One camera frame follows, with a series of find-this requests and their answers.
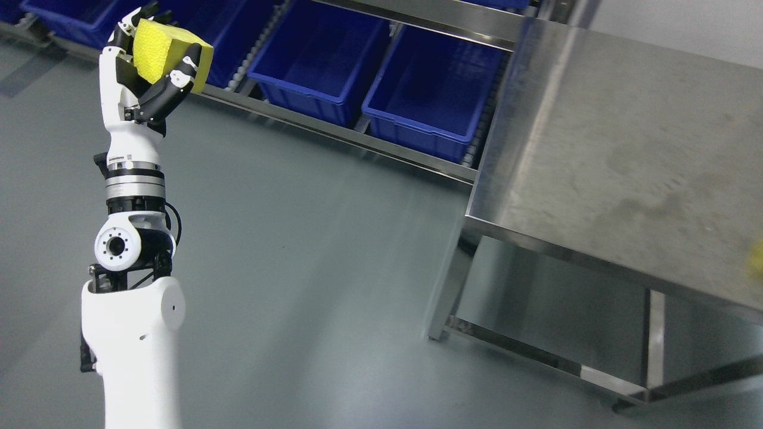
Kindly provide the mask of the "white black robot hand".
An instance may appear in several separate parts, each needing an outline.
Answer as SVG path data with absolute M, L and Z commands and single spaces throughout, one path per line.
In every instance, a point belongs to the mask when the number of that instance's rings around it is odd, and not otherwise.
M 189 46 L 181 62 L 154 84 L 138 75 L 132 54 L 141 19 L 173 26 L 172 17 L 171 11 L 160 10 L 158 1 L 149 1 L 117 21 L 101 49 L 99 98 L 110 145 L 98 161 L 106 171 L 160 168 L 156 147 L 166 136 L 167 117 L 192 93 L 201 46 Z

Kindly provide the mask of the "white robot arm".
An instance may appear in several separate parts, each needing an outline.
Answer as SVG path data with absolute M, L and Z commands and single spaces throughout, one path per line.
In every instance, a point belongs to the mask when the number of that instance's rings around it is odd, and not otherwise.
M 155 163 L 94 155 L 107 220 L 81 291 L 80 370 L 103 381 L 104 427 L 180 428 L 178 334 L 185 297 L 172 276 L 180 227 Z

